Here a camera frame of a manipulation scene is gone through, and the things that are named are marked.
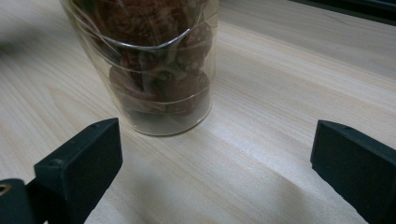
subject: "clear glass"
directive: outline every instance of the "clear glass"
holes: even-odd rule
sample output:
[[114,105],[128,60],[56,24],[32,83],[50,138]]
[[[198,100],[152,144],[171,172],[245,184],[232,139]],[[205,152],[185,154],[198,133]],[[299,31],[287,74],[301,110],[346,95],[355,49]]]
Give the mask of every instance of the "clear glass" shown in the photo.
[[181,133],[205,118],[216,74],[219,0],[60,0],[131,126]]

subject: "wood grain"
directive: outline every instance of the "wood grain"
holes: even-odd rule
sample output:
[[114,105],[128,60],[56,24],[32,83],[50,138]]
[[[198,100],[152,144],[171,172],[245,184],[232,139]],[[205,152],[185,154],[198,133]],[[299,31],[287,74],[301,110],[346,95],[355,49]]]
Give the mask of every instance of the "wood grain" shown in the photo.
[[[121,121],[124,164],[87,223],[365,223],[312,169],[318,119],[396,148],[396,27],[284,0],[220,0],[209,116],[151,137]],[[0,178],[119,117],[60,4],[0,7]]]

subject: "black plastic block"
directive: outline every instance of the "black plastic block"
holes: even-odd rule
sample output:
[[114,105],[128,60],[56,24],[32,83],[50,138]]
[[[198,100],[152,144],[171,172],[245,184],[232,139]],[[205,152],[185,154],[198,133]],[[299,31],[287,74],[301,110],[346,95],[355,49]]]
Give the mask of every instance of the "black plastic block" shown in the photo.
[[22,180],[0,181],[0,223],[36,224]]
[[396,223],[396,150],[320,120],[312,168],[369,223]]
[[121,165],[117,119],[90,125],[37,163],[32,185],[51,192],[49,223],[83,223]]

